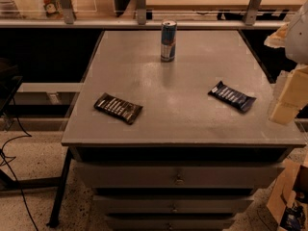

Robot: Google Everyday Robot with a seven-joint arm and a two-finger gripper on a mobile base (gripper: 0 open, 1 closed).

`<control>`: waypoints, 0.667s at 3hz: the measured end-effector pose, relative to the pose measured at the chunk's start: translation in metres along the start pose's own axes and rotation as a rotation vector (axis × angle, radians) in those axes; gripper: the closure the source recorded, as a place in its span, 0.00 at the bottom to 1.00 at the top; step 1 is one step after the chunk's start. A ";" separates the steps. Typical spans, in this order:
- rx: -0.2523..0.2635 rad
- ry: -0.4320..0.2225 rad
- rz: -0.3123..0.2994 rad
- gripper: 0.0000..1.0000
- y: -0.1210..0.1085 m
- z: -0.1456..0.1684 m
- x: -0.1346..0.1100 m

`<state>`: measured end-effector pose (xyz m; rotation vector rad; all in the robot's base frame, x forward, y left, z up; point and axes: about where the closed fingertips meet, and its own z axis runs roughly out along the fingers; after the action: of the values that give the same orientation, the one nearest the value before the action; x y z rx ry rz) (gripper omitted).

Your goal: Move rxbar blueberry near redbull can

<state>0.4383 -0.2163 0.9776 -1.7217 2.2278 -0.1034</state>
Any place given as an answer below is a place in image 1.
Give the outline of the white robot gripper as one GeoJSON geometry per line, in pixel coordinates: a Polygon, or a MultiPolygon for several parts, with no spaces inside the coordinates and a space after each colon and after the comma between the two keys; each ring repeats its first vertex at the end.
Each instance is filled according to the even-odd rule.
{"type": "Polygon", "coordinates": [[[308,1],[292,20],[267,36],[264,45],[284,48],[286,57],[298,65],[292,71],[282,70],[273,89],[269,104],[269,120],[288,124],[308,104],[308,1]]]}

